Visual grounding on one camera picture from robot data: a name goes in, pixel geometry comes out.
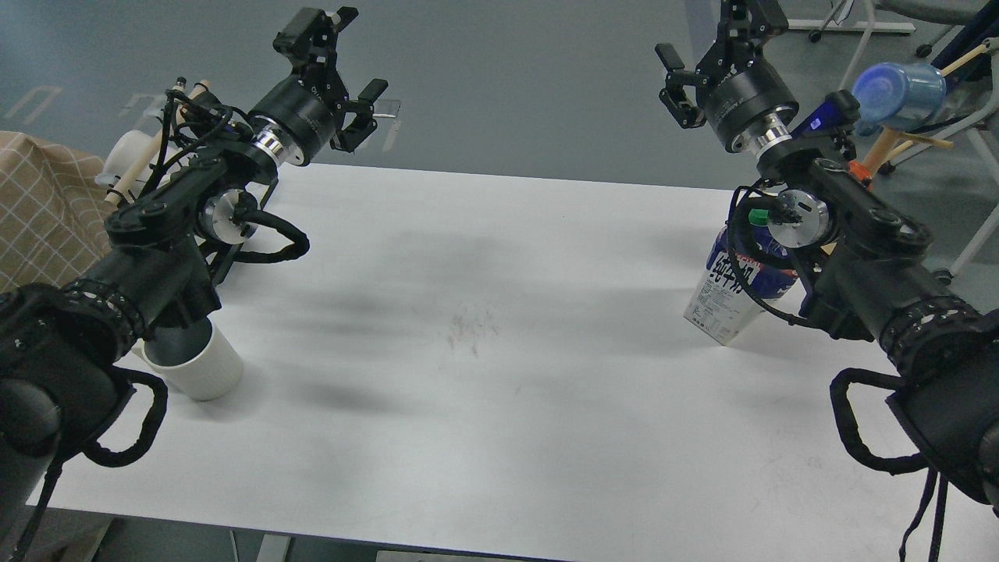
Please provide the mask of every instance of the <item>orange part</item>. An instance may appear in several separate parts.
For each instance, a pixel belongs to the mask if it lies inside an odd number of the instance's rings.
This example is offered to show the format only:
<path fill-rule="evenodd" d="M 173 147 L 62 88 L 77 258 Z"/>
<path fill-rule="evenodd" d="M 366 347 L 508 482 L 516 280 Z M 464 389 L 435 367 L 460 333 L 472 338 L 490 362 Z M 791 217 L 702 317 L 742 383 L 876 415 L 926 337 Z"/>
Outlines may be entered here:
<path fill-rule="evenodd" d="M 874 181 L 874 177 L 871 176 L 870 170 L 868 170 L 863 164 L 857 162 L 856 160 L 850 160 L 850 173 L 853 177 L 857 178 L 868 190 L 871 189 L 871 182 Z"/>

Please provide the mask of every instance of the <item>gray floor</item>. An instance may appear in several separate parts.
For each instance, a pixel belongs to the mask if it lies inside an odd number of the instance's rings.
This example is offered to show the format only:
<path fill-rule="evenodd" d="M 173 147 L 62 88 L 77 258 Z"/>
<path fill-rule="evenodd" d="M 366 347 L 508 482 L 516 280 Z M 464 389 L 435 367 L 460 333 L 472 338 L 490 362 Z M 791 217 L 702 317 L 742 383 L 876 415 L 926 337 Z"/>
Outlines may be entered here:
<path fill-rule="evenodd" d="M 82 2 L 70 4 L 67 12 L 78 18 L 80 26 L 100 28 L 101 19 L 117 10 L 124 12 L 121 17 L 143 23 L 131 32 L 144 34 L 150 44 L 176 43 L 159 26 L 145 23 L 161 17 L 152 10 L 169 12 L 177 8 L 169 2 L 108 2 L 100 7 Z M 783 4 L 789 17 L 818 17 L 825 6 L 824 2 L 804 0 Z M 198 27 L 207 24 L 198 22 L 234 16 L 228 4 L 185 6 L 192 35 L 208 32 Z M 270 38 L 276 31 L 273 22 L 287 20 L 295 6 L 262 1 L 247 6 L 253 6 L 245 8 L 247 14 L 255 14 L 267 24 L 239 32 L 229 29 L 232 41 L 218 42 L 213 50 L 182 48 L 172 62 L 156 58 L 156 53 L 144 54 L 146 59 L 123 55 L 127 45 L 115 43 L 128 74 L 116 76 L 120 82 L 109 82 L 98 93 L 109 96 L 122 91 L 156 91 L 175 73 L 185 72 L 191 77 L 218 77 L 223 84 L 219 88 L 223 99 L 252 105 L 264 84 L 273 83 L 275 76 L 286 72 L 284 61 L 269 51 L 266 42 L 248 51 L 236 46 L 235 40 Z M 609 10 L 607 6 L 583 2 L 359 2 L 362 18 L 341 44 L 342 69 L 355 90 L 360 87 L 357 84 L 374 75 L 393 83 L 386 96 L 404 103 L 397 123 L 398 138 L 386 149 L 388 132 L 383 130 L 357 155 L 328 151 L 321 161 L 722 189 L 751 182 L 751 157 L 725 154 L 707 128 L 680 133 L 655 98 L 662 71 L 652 55 L 652 46 L 670 39 L 689 45 L 681 4 L 636 2 L 631 13 Z M 193 9 L 203 10 L 205 17 L 193 17 Z M 13 70 L 6 73 L 8 76 L 23 78 L 4 81 L 6 86 L 0 84 L 0 127 L 34 132 L 98 154 L 106 153 L 136 115 L 128 111 L 119 115 L 123 100 L 109 105 L 107 99 L 90 91 L 94 88 L 87 90 L 88 79 L 104 83 L 107 68 L 94 62 L 81 62 L 76 68 L 66 64 L 77 57 L 96 60 L 101 45 L 95 41 L 77 45 L 76 53 L 53 55 L 43 49 L 19 54 L 25 52 L 26 45 L 48 48 L 68 41 L 65 33 L 40 33 L 55 29 L 46 22 L 47 15 L 44 3 L 15 1 L 0 7 L 0 22 L 8 22 L 0 23 L 0 52 L 15 53 L 14 57 L 0 55 L 0 63 L 6 70 Z M 560 29 L 552 32 L 545 23 L 551 18 L 564 25 L 555 26 Z M 890 15 L 885 19 L 899 20 Z M 21 26 L 17 34 L 11 29 L 13 21 L 28 25 Z M 917 28 L 911 37 L 875 37 L 859 68 L 883 60 L 914 60 L 911 53 L 916 45 L 939 29 L 918 23 Z M 33 34 L 26 35 L 24 29 Z M 94 36 L 101 35 L 90 30 Z M 856 35 L 828 34 L 813 45 L 803 33 L 788 33 L 774 40 L 766 54 L 798 97 L 804 112 L 835 87 L 856 41 Z M 441 49 L 450 52 L 443 60 Z M 689 60 L 689 47 L 681 46 L 680 50 Z M 156 64 L 143 62 L 149 57 Z M 261 62 L 253 68 L 218 62 L 239 57 Z M 511 59 L 530 60 L 532 66 L 524 70 L 523 64 L 512 64 Z M 66 71 L 67 92 L 79 90 L 76 101 L 63 104 L 65 107 L 53 102 L 41 117 L 28 124 L 23 122 L 23 112 L 3 117 L 29 87 L 57 83 L 48 73 L 53 65 Z M 241 87 L 233 88 L 232 84 Z M 91 110 L 81 111 L 77 104 L 89 104 Z M 67 128 L 67 122 L 78 126 Z M 877 193 L 934 230 L 937 243 L 927 260 L 931 268 L 949 264 L 999 203 L 999 185 L 986 174 L 966 141 L 956 141 L 954 150 L 929 151 L 877 181 Z M 999 307 L 999 294 L 992 285 L 997 265 L 999 243 L 993 237 L 955 280 L 953 289 L 982 310 Z M 236 537 L 241 559 L 253 560 L 262 533 L 237 531 Z M 290 560 L 374 561 L 379 548 L 299 538 Z M 114 525 L 97 558 L 102 562 L 230 559 L 226 529 L 132 519 Z"/>

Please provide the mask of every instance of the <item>chair leg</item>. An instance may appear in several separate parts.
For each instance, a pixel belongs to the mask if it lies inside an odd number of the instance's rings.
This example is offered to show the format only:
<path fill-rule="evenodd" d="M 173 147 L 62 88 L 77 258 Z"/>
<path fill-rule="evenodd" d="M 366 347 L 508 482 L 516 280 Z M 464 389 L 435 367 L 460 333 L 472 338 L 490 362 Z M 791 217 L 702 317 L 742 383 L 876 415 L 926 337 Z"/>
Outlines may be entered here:
<path fill-rule="evenodd" d="M 971 146 L 975 148 L 978 155 L 981 156 L 982 162 L 985 163 L 985 167 L 988 168 L 989 174 L 992 179 L 996 181 L 999 185 L 999 161 L 996 160 L 992 151 L 989 150 L 987 144 L 985 144 L 985 139 L 982 138 L 982 133 L 975 128 L 968 129 L 967 131 L 968 140 L 971 141 Z M 996 227 L 999 227 L 999 205 L 992 210 L 982 226 L 978 228 L 975 235 L 971 237 L 968 245 L 961 250 L 961 254 L 957 256 L 954 260 L 954 264 L 950 266 L 950 274 L 952 276 L 957 276 L 957 274 L 964 268 L 964 266 L 974 259 L 978 252 L 985 245 L 985 242 L 990 236 L 996 231 Z"/>

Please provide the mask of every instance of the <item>green cap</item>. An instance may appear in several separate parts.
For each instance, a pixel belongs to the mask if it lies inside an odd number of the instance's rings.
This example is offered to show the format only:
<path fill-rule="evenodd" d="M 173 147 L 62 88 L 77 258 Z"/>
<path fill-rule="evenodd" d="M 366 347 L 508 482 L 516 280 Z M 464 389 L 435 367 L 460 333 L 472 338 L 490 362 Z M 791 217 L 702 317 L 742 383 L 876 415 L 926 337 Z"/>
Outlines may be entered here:
<path fill-rule="evenodd" d="M 749 224 L 753 226 L 766 226 L 770 222 L 769 214 L 770 212 L 766 209 L 750 209 Z"/>

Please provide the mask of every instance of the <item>black strap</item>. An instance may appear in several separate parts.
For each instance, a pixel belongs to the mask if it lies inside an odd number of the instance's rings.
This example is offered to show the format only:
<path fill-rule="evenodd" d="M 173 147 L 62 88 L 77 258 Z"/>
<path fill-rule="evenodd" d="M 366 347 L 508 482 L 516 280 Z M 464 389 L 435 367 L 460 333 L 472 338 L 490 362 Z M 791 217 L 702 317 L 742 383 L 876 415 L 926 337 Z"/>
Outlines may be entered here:
<path fill-rule="evenodd" d="M 940 541 L 943 539 L 943 512 L 947 508 L 947 479 L 940 475 L 937 488 L 937 507 L 933 514 L 933 538 L 930 539 L 929 562 L 937 562 L 940 558 Z"/>
<path fill-rule="evenodd" d="M 62 461 L 53 461 L 48 470 L 45 471 L 45 483 L 42 484 L 42 493 L 38 497 L 38 504 L 31 512 L 31 518 L 24 526 L 24 531 L 21 531 L 21 537 L 17 540 L 17 545 L 10 553 L 7 562 L 21 562 L 28 554 L 31 541 L 35 540 L 35 533 L 38 532 L 38 526 L 42 523 L 42 515 L 45 514 L 45 508 L 48 507 L 49 500 L 52 499 L 52 492 L 56 489 L 56 482 L 60 475 L 62 475 Z"/>
<path fill-rule="evenodd" d="M 110 468 L 126 466 L 139 460 L 145 455 L 149 448 L 153 446 L 156 433 L 160 430 L 163 418 L 167 415 L 167 385 L 159 377 L 133 371 L 121 367 L 112 367 L 115 374 L 123 377 L 130 384 L 140 384 L 149 387 L 153 391 L 153 404 L 146 412 L 146 418 L 142 420 L 142 429 L 139 430 L 139 438 L 128 449 L 124 451 L 111 451 L 97 442 L 91 441 L 83 446 L 83 454 L 95 463 Z"/>
<path fill-rule="evenodd" d="M 912 518 L 912 523 L 909 523 L 909 528 L 902 535 L 902 545 L 898 547 L 899 562 L 905 562 L 905 543 L 909 540 L 909 535 L 922 523 L 923 515 L 926 514 L 926 509 L 929 508 L 930 502 L 933 500 L 934 486 L 937 487 L 937 505 L 933 513 L 933 534 L 930 538 L 930 553 L 927 560 L 929 562 L 937 562 L 940 559 L 940 543 L 943 539 L 943 519 L 944 512 L 947 509 L 947 479 L 941 474 L 939 475 L 940 480 L 937 482 L 937 475 L 938 473 L 934 468 L 926 471 L 926 484 L 923 485 L 923 495 L 919 498 L 919 508 L 916 509 L 916 515 Z"/>
<path fill-rule="evenodd" d="M 926 508 L 930 506 L 930 501 L 933 500 L 933 486 L 936 485 L 936 477 L 936 469 L 931 468 L 926 471 L 926 484 L 923 485 L 923 495 L 919 498 L 919 508 L 916 509 L 916 515 L 912 518 L 912 523 L 909 523 L 909 528 L 902 535 L 902 546 L 898 547 L 899 562 L 905 562 L 905 543 L 909 540 L 909 535 L 912 534 L 912 531 L 915 531 L 919 527 L 919 523 L 923 520 L 923 515 L 926 514 Z"/>
<path fill-rule="evenodd" d="M 234 215 L 233 219 L 273 228 L 292 242 L 281 250 L 270 254 L 240 251 L 236 254 L 235 261 L 244 263 L 277 263 L 298 259 L 309 251 L 309 237 L 306 236 L 306 233 L 277 215 L 272 215 L 267 211 L 259 209 L 245 209 Z"/>
<path fill-rule="evenodd" d="M 853 415 L 853 407 L 846 391 L 853 383 L 865 384 L 885 390 L 898 390 L 902 387 L 901 377 L 893 377 L 866 369 L 843 369 L 832 379 L 829 385 L 829 397 L 832 399 L 832 413 L 836 418 L 836 429 L 843 447 L 860 464 L 867 468 L 888 474 L 906 474 L 917 472 L 929 466 L 921 453 L 907 457 L 884 458 L 871 453 L 871 450 L 860 438 L 857 428 L 857 418 Z"/>

